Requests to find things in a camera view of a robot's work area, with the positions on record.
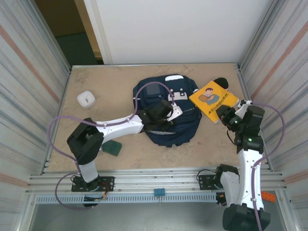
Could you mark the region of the yellow picture book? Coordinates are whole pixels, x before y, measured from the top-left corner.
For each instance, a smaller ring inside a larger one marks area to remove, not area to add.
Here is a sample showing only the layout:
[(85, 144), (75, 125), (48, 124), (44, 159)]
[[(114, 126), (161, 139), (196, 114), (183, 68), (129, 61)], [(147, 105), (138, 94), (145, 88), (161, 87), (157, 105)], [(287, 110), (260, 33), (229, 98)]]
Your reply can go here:
[(210, 81), (207, 85), (197, 90), (189, 99), (213, 123), (217, 123), (219, 120), (216, 110), (220, 106), (234, 107), (240, 101), (235, 95), (214, 81)]

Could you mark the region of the navy blue school backpack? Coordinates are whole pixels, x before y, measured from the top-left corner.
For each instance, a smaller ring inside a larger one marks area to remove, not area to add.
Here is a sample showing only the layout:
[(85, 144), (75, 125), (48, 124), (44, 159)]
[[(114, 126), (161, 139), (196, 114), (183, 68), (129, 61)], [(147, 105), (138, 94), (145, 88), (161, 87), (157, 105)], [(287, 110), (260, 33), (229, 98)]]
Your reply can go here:
[(149, 139), (159, 145), (171, 148), (190, 142), (195, 136), (201, 111), (189, 100), (198, 87), (193, 79), (180, 74), (149, 77), (141, 80), (133, 89), (133, 98), (138, 99), (138, 109), (157, 105), (161, 100), (175, 101), (182, 115), (173, 119), (169, 128), (154, 128), (146, 132)]

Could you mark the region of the plush doll pink striped shirt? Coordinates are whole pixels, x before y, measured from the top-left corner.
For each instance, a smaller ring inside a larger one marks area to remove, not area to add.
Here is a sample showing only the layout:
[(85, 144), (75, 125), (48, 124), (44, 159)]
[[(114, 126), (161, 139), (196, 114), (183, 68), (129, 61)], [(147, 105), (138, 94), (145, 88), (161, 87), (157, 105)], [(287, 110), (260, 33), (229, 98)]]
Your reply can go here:
[(214, 82), (216, 84), (218, 84), (219, 86), (221, 86), (225, 90), (228, 90), (228, 88), (229, 88), (229, 83), (228, 83), (227, 79), (224, 78), (224, 77), (218, 77), (218, 78), (214, 79)]

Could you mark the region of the small white square box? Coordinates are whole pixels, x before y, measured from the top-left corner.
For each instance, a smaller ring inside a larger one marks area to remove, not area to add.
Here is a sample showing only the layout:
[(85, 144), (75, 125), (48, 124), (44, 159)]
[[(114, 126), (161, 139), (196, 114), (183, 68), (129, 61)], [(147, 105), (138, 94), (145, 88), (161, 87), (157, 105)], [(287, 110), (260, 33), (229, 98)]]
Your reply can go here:
[(94, 95), (89, 90), (79, 94), (77, 96), (77, 101), (83, 108), (89, 108), (96, 103)]

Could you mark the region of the orange toy brick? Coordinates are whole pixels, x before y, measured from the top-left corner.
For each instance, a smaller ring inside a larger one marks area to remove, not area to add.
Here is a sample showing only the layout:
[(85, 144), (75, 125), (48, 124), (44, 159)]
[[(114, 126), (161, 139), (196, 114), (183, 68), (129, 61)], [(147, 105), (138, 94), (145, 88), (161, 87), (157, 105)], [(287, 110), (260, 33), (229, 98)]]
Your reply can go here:
[(273, 202), (273, 203), (276, 201), (276, 196), (272, 193), (269, 193), (269, 192), (262, 191), (261, 197), (262, 197), (263, 200), (270, 201), (270, 202)]

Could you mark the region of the aluminium rail frame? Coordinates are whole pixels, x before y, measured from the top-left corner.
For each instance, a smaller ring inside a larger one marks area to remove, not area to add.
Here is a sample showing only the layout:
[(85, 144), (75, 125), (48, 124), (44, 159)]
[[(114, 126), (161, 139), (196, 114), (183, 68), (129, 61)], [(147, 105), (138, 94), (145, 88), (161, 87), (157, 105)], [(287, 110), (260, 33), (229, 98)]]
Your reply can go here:
[[(198, 168), (161, 168), (99, 171), (100, 176), (113, 176), (113, 193), (153, 193), (156, 188), (165, 188), (168, 193), (188, 193), (200, 191), (196, 180)], [(51, 194), (57, 182), (68, 172), (47, 172), (40, 176), (31, 176), (26, 194)], [(60, 194), (71, 193), (70, 176), (59, 185)], [(281, 172), (271, 172), (261, 167), (261, 190), (286, 190), (287, 186)]]

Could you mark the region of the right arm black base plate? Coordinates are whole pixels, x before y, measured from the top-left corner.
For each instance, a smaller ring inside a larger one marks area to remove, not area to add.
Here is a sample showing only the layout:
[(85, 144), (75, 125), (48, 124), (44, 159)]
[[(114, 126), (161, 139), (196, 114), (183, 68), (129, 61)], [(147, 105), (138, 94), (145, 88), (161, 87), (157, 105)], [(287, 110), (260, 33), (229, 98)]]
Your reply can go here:
[(200, 190), (221, 190), (223, 189), (220, 183), (216, 181), (215, 171), (202, 169), (196, 175), (196, 180), (199, 183)]

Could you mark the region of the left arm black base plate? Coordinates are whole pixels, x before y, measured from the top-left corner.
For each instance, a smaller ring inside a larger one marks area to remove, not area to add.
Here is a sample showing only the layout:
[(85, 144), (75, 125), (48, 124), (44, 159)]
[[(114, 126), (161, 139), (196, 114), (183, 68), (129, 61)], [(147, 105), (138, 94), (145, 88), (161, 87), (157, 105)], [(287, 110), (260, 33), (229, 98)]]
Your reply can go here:
[(72, 176), (72, 192), (112, 192), (115, 178), (99, 176), (91, 182), (85, 182), (81, 176)]

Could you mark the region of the white door frame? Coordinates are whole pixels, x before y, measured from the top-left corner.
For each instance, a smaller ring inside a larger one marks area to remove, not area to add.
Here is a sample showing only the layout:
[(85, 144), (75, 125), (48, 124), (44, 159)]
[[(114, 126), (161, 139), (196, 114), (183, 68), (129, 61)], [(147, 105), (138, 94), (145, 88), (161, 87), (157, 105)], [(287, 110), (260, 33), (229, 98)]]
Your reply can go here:
[(93, 28), (103, 62), (106, 65), (113, 64), (113, 59), (107, 42), (98, 3), (96, 0), (84, 0), (84, 3), (90, 18), (91, 26)]

